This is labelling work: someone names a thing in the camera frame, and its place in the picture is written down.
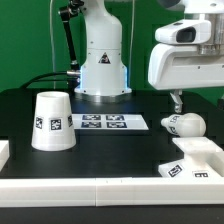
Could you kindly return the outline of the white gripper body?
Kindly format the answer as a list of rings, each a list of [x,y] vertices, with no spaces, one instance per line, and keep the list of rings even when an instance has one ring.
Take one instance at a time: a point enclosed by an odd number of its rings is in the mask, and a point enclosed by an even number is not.
[[[199,55],[192,45],[157,44],[150,55],[148,82],[157,90],[224,86],[224,55]]]

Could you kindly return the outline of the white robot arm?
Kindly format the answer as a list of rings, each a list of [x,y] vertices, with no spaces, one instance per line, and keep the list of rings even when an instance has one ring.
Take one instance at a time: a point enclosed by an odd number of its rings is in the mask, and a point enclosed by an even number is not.
[[[115,101],[131,92],[121,60],[122,26],[105,9],[105,0],[83,0],[87,50],[77,95],[95,102]],[[169,90],[182,111],[184,89],[224,86],[224,0],[157,0],[182,20],[155,31],[148,82]]]

